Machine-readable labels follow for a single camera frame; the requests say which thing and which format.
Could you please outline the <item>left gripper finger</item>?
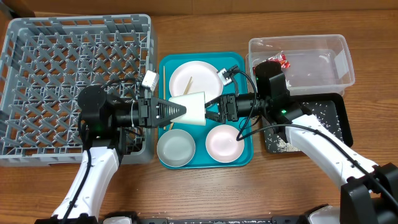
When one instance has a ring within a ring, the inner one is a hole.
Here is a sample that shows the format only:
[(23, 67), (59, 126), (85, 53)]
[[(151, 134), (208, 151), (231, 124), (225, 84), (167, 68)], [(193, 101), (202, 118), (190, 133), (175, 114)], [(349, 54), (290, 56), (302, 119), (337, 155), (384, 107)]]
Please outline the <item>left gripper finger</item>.
[(158, 111), (158, 126), (163, 128), (172, 123), (172, 120), (184, 115), (187, 112), (186, 107), (163, 107)]
[(173, 103), (168, 100), (152, 97), (152, 104), (155, 106), (156, 109), (161, 109), (161, 108), (176, 108), (176, 109), (181, 109), (183, 108), (183, 105)]

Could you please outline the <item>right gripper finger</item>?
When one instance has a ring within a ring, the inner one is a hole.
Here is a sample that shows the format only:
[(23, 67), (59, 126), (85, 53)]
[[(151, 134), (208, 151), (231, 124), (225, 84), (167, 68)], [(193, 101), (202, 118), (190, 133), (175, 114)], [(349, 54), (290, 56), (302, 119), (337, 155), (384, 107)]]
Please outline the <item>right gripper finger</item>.
[(224, 116), (220, 112), (206, 111), (205, 118), (224, 124)]
[(212, 99), (211, 101), (205, 103), (205, 108), (209, 108), (213, 105), (218, 106), (221, 101), (221, 96), (217, 96), (216, 98)]

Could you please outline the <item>small pink bowl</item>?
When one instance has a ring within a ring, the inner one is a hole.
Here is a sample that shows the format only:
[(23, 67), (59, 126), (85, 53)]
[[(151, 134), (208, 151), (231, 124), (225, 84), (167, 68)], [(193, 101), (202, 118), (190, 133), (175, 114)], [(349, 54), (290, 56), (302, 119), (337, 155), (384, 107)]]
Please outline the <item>small pink bowl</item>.
[(215, 161), (234, 162), (244, 151), (244, 141), (236, 140), (238, 133), (238, 129), (227, 124), (214, 127), (206, 137), (207, 153)]

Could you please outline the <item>red snack wrapper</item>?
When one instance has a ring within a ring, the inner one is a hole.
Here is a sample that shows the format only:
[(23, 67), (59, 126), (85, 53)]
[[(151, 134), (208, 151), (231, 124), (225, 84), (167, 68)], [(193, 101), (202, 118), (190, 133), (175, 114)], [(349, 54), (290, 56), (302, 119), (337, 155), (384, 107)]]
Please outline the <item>red snack wrapper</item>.
[(279, 53), (275, 54), (274, 56), (271, 56), (271, 57), (261, 61), (261, 63), (267, 62), (267, 61), (279, 62), (281, 65), (281, 68), (289, 68), (290, 67), (290, 62), (287, 60), (283, 51), (280, 51)]

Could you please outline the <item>rice grains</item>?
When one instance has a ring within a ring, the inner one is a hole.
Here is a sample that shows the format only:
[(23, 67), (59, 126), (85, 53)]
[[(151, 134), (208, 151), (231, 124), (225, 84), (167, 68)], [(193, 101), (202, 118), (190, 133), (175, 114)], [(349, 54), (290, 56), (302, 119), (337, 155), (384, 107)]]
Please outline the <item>rice grains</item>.
[[(342, 128), (340, 126), (340, 120), (336, 110), (335, 103), (329, 101), (307, 101), (302, 104), (312, 111), (317, 117), (317, 120), (334, 136), (343, 141)], [(293, 147), (290, 143), (285, 142), (278, 134), (274, 133), (273, 130), (267, 129), (264, 131), (264, 139), (266, 144), (266, 150), (271, 154), (300, 152), (300, 149)]]

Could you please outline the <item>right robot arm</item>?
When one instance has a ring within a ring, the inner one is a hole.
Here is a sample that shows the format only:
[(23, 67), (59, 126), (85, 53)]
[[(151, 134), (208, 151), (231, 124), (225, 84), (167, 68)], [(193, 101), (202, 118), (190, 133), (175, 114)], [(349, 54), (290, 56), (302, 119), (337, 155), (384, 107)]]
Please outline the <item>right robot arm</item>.
[(338, 208), (322, 205), (298, 218), (298, 223), (397, 223), (397, 166), (383, 166), (359, 155), (319, 122), (296, 96), (290, 95), (278, 61), (255, 67), (251, 93), (220, 95), (206, 118), (225, 123), (262, 116), (285, 142), (300, 149), (340, 190)]

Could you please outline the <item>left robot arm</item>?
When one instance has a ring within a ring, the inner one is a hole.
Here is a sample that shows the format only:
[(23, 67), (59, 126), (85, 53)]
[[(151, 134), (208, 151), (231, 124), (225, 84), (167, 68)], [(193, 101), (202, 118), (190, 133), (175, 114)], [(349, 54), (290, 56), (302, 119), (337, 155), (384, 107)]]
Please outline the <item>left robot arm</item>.
[(84, 88), (78, 106), (80, 168), (63, 202), (37, 223), (98, 223), (106, 189), (126, 152), (126, 128), (164, 127), (187, 112), (183, 105), (156, 97), (126, 103), (99, 85)]

